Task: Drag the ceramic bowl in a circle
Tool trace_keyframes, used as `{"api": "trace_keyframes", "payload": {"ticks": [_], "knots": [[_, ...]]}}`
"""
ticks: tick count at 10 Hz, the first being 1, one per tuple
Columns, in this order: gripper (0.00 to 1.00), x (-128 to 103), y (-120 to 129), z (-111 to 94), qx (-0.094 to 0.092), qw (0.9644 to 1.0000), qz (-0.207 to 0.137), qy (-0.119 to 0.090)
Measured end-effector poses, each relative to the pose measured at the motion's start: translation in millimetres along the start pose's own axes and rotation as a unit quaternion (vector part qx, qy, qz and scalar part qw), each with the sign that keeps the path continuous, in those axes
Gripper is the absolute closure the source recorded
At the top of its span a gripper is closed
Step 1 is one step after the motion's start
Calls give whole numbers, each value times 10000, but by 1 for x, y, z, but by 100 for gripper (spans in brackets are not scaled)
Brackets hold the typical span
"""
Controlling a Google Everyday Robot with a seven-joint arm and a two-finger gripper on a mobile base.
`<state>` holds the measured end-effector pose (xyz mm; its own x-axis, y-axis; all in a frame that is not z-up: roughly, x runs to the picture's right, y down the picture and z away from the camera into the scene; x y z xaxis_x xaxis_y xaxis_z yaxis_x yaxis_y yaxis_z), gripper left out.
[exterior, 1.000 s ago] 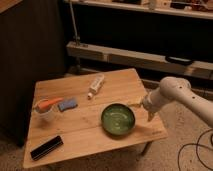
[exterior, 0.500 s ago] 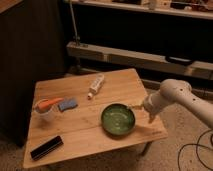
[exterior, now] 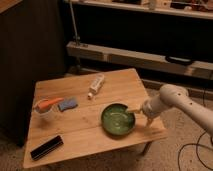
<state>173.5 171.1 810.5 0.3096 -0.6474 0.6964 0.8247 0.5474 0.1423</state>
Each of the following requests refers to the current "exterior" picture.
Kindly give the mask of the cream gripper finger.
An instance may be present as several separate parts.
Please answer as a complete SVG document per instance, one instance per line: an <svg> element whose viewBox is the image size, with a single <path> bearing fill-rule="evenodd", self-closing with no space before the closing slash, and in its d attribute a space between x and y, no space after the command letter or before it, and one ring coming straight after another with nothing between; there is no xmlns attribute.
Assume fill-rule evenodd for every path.
<svg viewBox="0 0 213 171"><path fill-rule="evenodd" d="M146 122L146 127L150 127L151 124L153 123L154 119L153 118L147 118L147 122Z"/></svg>
<svg viewBox="0 0 213 171"><path fill-rule="evenodd" d="M127 108L126 112L127 113L141 113L141 109L140 108L137 108L137 109Z"/></svg>

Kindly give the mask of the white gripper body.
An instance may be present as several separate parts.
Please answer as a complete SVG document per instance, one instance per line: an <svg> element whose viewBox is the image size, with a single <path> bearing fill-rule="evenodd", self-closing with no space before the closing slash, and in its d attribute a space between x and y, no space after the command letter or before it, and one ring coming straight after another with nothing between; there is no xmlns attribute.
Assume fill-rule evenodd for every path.
<svg viewBox="0 0 213 171"><path fill-rule="evenodd" d="M159 96L155 96L145 100L141 109L146 117L154 119L166 109L166 105L161 101Z"/></svg>

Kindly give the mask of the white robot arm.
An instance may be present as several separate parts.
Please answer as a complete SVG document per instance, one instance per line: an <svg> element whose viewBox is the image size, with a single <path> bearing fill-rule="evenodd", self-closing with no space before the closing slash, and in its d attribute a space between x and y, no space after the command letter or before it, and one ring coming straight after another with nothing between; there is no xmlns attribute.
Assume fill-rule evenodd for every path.
<svg viewBox="0 0 213 171"><path fill-rule="evenodd" d="M213 111L193 101L188 90L181 86L165 84L159 89L158 95L137 107L128 107L127 111L142 112L148 119L154 119L172 107L183 111L213 137Z"/></svg>

